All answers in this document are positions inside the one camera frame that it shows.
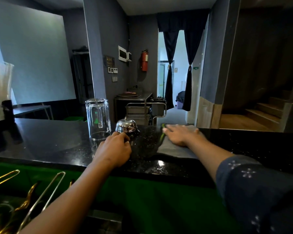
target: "upside-down glass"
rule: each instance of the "upside-down glass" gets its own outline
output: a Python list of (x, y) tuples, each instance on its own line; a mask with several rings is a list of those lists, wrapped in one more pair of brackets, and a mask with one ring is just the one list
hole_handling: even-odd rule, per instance
[(86, 101), (89, 137), (104, 140), (111, 134), (111, 121), (107, 99), (92, 98)]

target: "red fire extinguisher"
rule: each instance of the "red fire extinguisher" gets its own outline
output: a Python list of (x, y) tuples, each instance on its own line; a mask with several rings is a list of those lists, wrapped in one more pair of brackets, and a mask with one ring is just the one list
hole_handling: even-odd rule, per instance
[(147, 71), (147, 62), (149, 60), (149, 50), (145, 49), (141, 53), (141, 70)]

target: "sleeve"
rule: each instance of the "sleeve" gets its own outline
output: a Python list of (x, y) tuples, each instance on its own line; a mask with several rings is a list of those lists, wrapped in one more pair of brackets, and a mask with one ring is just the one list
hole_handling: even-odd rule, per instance
[(246, 233), (293, 233), (293, 175), (235, 155), (220, 164), (216, 186)]

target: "left hand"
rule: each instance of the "left hand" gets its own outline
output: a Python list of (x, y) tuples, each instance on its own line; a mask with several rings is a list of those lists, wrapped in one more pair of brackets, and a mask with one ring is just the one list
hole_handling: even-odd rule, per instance
[(100, 143), (94, 158), (94, 163), (107, 162), (112, 169), (118, 168), (128, 161), (131, 154), (131, 147), (128, 135), (114, 132), (107, 139)]

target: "gray cloth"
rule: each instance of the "gray cloth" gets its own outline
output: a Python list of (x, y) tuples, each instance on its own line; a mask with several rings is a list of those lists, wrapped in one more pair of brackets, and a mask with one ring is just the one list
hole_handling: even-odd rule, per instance
[[(187, 128), (191, 131), (196, 129), (193, 125), (187, 126)], [(173, 144), (167, 136), (165, 136), (162, 145), (157, 150), (157, 153), (163, 153), (172, 157), (198, 159), (190, 149)]]

